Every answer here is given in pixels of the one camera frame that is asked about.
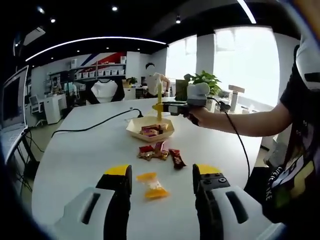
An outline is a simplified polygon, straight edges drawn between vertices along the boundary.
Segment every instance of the yellow pole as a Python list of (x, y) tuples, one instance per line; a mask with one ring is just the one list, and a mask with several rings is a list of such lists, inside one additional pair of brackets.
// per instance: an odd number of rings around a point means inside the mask
[[(162, 83), (158, 84), (158, 104), (162, 102)], [(162, 113), (158, 110), (157, 120), (160, 122), (162, 120)]]

